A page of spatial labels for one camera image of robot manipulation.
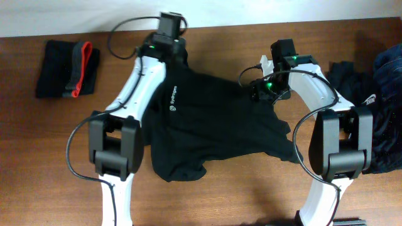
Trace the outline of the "black t-shirt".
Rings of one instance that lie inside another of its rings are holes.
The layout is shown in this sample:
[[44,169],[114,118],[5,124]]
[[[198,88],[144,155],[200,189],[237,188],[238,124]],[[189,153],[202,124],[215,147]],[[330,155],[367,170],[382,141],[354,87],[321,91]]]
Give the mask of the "black t-shirt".
[[142,118],[144,144],[163,180],[195,181],[206,161],[265,153],[297,163],[290,127],[266,100],[254,101],[248,87],[198,73],[183,52],[156,89]]

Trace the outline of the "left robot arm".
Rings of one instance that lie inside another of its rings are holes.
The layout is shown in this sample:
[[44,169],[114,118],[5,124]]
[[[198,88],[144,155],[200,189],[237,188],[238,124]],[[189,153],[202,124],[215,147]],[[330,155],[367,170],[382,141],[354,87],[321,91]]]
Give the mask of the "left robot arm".
[[131,188],[144,154],[141,121],[169,64],[185,46],[185,18],[172,12],[157,18],[157,30],[134,52],[133,71],[119,95],[89,121],[89,157],[101,183],[103,225],[133,224]]

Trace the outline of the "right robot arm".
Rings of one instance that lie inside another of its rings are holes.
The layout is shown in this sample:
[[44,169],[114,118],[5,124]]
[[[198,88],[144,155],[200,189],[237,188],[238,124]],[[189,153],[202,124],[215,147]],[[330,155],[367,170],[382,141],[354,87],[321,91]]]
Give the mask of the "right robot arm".
[[372,113],[345,99],[322,73],[311,55],[296,53],[293,40],[282,39],[271,47],[272,59],[262,56],[263,77],[251,82],[253,100],[275,104],[295,91],[309,109],[292,135],[308,118],[315,118],[308,149],[310,166],[303,166],[313,178],[305,204],[287,225],[366,225],[360,218],[336,219],[340,199],[352,182],[371,164]]

